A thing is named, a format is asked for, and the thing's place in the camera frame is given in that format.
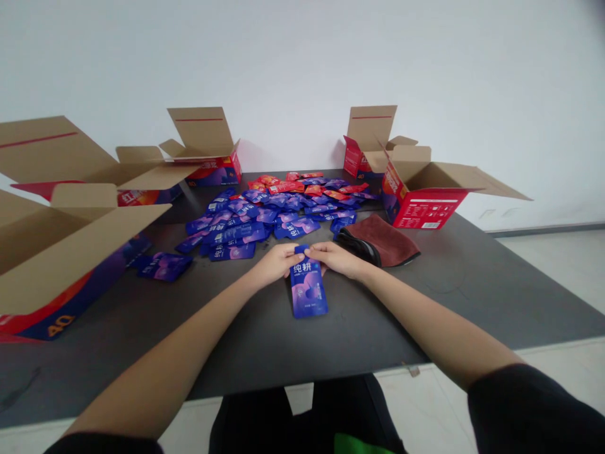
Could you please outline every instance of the person's leg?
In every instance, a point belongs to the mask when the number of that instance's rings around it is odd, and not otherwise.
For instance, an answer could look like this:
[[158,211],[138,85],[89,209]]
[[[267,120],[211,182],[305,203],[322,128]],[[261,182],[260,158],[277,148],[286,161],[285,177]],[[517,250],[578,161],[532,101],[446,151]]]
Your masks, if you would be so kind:
[[343,433],[369,445],[405,452],[373,374],[316,382],[312,413],[321,446],[333,446],[334,434]]
[[291,421],[283,388],[225,396],[210,432],[209,453],[273,452],[283,446]]

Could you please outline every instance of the red snack packet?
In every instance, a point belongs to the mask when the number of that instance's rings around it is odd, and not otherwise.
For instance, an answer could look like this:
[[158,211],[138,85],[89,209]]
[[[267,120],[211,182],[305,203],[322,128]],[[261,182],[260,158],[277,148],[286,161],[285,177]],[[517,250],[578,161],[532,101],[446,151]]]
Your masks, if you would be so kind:
[[332,191],[330,189],[324,191],[323,193],[325,195],[327,195],[328,197],[331,197],[332,199],[336,199],[336,200],[347,200],[347,199],[351,198],[349,195],[345,195],[338,191]]
[[269,194],[277,194],[278,192],[302,192],[304,184],[299,182],[282,182],[273,186],[269,186]]
[[323,172],[303,173],[301,178],[318,178],[323,177]]
[[308,185],[304,193],[307,195],[320,196],[326,189],[321,185]]
[[298,172],[288,172],[285,176],[286,181],[296,181],[301,177],[301,174]]
[[279,178],[274,177],[273,175],[261,175],[256,180],[265,186],[275,186],[276,184],[282,182]]
[[248,182],[248,189],[256,189],[263,192],[267,191],[267,187],[259,181]]
[[368,183],[363,183],[362,185],[358,185],[358,186],[345,186],[342,187],[338,190],[338,192],[341,192],[343,194],[351,194],[351,192],[363,192],[365,188],[367,188],[369,186]]

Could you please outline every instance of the open cardboard box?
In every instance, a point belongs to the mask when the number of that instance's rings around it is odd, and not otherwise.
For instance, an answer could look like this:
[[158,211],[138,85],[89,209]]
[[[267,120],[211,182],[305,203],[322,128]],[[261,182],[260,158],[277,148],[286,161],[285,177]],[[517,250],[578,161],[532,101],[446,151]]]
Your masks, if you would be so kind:
[[65,117],[0,124],[0,172],[50,200],[62,182],[112,183],[119,206],[169,203],[199,167],[163,162],[158,147],[118,147],[120,162]]
[[187,177],[189,186],[239,184],[239,141],[234,144],[222,107],[169,108],[183,145],[174,139],[159,147],[175,163],[195,163],[198,170]]
[[344,170],[354,178],[382,178],[388,151],[397,145],[416,145],[418,141],[403,136],[389,140],[397,106],[351,107],[349,130],[344,136],[346,151]]
[[0,190],[0,342],[52,340],[149,246],[170,204],[118,207],[112,184],[59,184],[50,207]]
[[441,229],[469,192],[532,200],[478,167],[432,162],[427,146],[395,144],[373,161],[372,168],[387,162],[382,200],[397,228]]

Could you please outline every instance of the person's left hand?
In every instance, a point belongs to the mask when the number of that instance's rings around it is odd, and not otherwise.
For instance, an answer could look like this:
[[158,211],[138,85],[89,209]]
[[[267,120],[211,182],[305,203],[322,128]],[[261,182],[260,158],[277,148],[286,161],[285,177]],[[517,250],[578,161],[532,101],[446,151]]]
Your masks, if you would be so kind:
[[255,284],[268,286],[280,277],[287,277],[290,268],[304,260],[304,254],[294,253],[297,243],[275,245],[248,274]]

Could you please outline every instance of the floor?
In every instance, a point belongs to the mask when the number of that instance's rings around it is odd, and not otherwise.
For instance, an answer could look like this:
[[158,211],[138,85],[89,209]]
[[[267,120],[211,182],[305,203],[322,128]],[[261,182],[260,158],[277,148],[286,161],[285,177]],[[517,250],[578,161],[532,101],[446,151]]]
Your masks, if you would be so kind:
[[[502,238],[511,249],[605,313],[605,231]],[[531,365],[605,414],[605,337],[520,351]],[[434,365],[412,377],[402,368],[376,374],[391,416],[410,453],[476,453],[466,394]],[[313,384],[286,388],[295,414],[311,407]],[[160,439],[167,454],[204,453],[221,398],[186,402]],[[0,452],[38,454],[72,420],[0,430]]]

